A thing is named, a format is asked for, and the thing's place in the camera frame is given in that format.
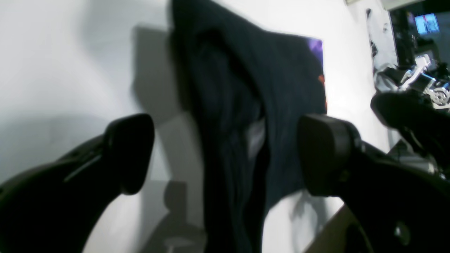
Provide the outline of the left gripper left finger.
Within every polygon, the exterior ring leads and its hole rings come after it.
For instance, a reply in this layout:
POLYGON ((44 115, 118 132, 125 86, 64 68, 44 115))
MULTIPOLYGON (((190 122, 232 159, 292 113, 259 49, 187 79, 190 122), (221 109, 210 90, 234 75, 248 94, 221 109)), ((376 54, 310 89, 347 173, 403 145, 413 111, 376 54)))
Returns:
POLYGON ((58 160, 1 184, 2 253, 81 253, 104 210, 141 191, 155 141, 149 114, 111 122, 58 160))

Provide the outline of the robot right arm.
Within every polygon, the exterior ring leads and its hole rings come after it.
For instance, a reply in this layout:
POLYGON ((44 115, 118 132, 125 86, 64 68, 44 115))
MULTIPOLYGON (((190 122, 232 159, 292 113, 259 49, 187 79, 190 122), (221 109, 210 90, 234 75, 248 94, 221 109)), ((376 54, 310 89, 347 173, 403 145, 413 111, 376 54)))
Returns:
POLYGON ((383 125, 400 134, 410 152, 432 162, 449 179, 448 112, 435 110, 430 99, 414 91, 378 93, 370 107, 383 125))

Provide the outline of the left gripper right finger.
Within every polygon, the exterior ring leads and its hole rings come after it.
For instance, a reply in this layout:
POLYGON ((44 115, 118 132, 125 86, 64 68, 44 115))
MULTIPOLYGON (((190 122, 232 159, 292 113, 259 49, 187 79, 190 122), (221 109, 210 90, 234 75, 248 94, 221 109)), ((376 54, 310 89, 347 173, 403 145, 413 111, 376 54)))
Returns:
POLYGON ((448 253, 449 182, 362 141, 347 121, 307 114, 297 125, 305 186, 339 197, 375 253, 448 253))

